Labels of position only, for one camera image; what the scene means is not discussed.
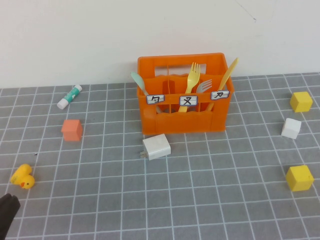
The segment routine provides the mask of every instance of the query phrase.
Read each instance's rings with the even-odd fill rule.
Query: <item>white wall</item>
[[[320,70],[319,0],[0,0],[0,87],[131,82],[140,56],[215,53],[234,76]]]

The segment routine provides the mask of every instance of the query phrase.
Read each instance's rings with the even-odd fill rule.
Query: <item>glue stick cap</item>
[[[82,87],[80,85],[75,85],[74,87],[77,88],[79,90],[79,92],[82,91]]]
[[[64,109],[66,106],[68,106],[69,102],[62,98],[58,103],[57,103],[57,106],[58,108],[60,108],[61,110]]]

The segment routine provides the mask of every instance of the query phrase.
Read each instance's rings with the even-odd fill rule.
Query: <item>glue stick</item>
[[[74,88],[57,103],[58,108],[64,109],[66,106],[68,106],[68,104],[72,102],[72,100],[81,92],[81,90],[82,87],[80,85],[75,85]]]

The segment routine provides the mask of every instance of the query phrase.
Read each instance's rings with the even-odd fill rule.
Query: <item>rubber duck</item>
[[[22,164],[12,175],[10,182],[20,185],[23,189],[30,189],[35,185],[35,178],[30,175],[32,168],[29,164]]]

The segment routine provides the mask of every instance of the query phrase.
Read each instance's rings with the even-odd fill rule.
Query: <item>power adapter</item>
[[[144,151],[140,152],[142,158],[158,159],[171,154],[171,147],[164,134],[152,136],[142,140]]]

